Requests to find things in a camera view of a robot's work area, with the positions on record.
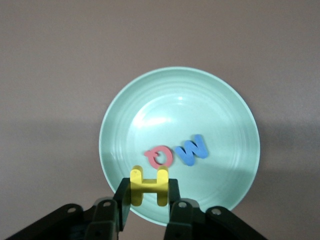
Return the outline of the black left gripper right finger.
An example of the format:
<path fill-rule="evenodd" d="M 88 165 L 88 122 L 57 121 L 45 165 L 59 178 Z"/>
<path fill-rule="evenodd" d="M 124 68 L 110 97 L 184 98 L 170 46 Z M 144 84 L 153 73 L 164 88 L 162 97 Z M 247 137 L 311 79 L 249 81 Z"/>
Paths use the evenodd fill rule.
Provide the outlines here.
<path fill-rule="evenodd" d="M 169 222 L 165 240 L 265 240 L 261 233 L 222 206 L 202 211 L 197 201 L 181 198 L 177 179 L 168 182 Z"/>

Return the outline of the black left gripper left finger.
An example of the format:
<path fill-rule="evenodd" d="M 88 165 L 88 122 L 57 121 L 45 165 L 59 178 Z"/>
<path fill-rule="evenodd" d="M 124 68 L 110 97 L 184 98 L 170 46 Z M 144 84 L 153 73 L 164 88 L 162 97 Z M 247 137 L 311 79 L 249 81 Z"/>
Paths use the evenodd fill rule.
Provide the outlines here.
<path fill-rule="evenodd" d="M 131 207 L 130 179 L 123 178 L 113 197 L 98 199 L 91 208 L 69 203 L 9 238 L 11 240 L 117 240 Z"/>

